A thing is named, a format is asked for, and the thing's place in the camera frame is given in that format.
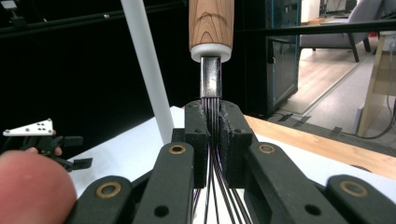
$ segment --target wooden handle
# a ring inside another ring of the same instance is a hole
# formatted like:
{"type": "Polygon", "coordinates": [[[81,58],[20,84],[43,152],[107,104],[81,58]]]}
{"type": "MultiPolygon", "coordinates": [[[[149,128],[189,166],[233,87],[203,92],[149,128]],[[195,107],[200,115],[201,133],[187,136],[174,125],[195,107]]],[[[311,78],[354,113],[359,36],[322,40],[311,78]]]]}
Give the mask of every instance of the wooden handle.
{"type": "Polygon", "coordinates": [[[190,49],[200,44],[233,47],[233,0],[190,0],[190,49]]]}

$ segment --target chair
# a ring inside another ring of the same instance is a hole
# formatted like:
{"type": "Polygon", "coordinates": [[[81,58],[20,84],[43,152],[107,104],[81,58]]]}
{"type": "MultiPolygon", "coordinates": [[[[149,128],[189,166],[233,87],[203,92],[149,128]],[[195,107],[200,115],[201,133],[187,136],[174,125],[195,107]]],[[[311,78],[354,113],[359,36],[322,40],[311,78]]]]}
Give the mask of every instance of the chair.
{"type": "MultiPolygon", "coordinates": [[[[378,10],[382,0],[361,0],[349,17],[344,20],[338,20],[339,23],[375,21],[378,19],[378,10]]],[[[346,34],[323,34],[323,35],[301,35],[300,50],[302,49],[352,49],[356,63],[359,62],[356,45],[363,41],[364,48],[367,52],[371,51],[368,39],[369,33],[346,33],[346,34]]]]}

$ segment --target finger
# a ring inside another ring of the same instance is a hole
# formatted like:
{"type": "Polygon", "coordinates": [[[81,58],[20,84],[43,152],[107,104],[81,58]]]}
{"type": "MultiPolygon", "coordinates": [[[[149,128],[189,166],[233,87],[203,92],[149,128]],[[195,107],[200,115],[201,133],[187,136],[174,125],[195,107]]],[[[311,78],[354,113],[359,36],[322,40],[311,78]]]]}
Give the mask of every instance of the finger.
{"type": "Polygon", "coordinates": [[[10,150],[0,156],[0,223],[64,223],[76,199],[56,161],[10,150]]]}
{"type": "Polygon", "coordinates": [[[60,147],[56,147],[53,153],[55,156],[62,156],[62,149],[60,147]]]}
{"type": "Polygon", "coordinates": [[[38,150],[35,147],[29,147],[28,149],[25,150],[25,152],[38,154],[38,150]]]}

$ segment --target black clamp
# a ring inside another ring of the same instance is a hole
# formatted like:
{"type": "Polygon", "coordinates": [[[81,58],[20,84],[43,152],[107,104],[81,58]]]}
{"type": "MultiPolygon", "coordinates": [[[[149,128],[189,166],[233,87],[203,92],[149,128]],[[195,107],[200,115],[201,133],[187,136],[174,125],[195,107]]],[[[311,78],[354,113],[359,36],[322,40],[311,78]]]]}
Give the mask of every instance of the black clamp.
{"type": "Polygon", "coordinates": [[[59,162],[68,172],[72,172],[73,170],[90,168],[92,165],[92,158],[74,160],[74,162],[63,160],[55,156],[55,148],[81,146],[82,141],[83,137],[81,136],[26,136],[23,139],[21,149],[26,150],[30,147],[35,147],[39,154],[59,162]]]}

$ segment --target white triangular marker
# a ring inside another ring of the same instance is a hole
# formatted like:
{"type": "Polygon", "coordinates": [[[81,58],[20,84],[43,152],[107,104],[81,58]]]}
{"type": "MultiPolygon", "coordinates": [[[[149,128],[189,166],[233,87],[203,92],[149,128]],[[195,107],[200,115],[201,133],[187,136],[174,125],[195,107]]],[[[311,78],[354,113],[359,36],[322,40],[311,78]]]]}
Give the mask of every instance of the white triangular marker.
{"type": "Polygon", "coordinates": [[[38,136],[53,135],[52,120],[46,119],[20,128],[5,130],[3,136],[38,136]]]}

